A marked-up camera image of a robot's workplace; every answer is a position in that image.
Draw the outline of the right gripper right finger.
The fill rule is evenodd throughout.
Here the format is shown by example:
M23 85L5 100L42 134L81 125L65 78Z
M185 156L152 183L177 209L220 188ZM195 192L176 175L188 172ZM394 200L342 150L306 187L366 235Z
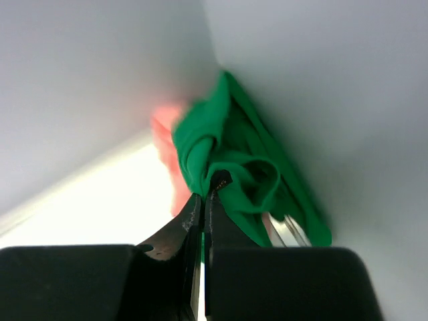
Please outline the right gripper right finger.
M219 192L226 170L211 177L205 206L205 314L208 320L261 320L263 249L228 217Z

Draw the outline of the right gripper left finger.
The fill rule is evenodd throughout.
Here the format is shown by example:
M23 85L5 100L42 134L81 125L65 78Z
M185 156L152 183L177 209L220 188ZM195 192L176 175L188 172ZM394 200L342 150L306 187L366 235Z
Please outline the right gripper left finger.
M196 320L201 274L202 201L192 194L180 213L139 243L145 320Z

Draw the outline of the green t shirt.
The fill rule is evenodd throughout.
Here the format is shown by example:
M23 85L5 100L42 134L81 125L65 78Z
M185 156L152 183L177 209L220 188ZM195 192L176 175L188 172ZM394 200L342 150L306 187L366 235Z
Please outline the green t shirt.
M231 175L219 198L228 217L258 245L272 244L263 213L278 221L290 216L312 245L331 245L330 228L309 187L229 72L221 72L208 99L192 104L173 131L173 143L191 192L207 199L213 175Z

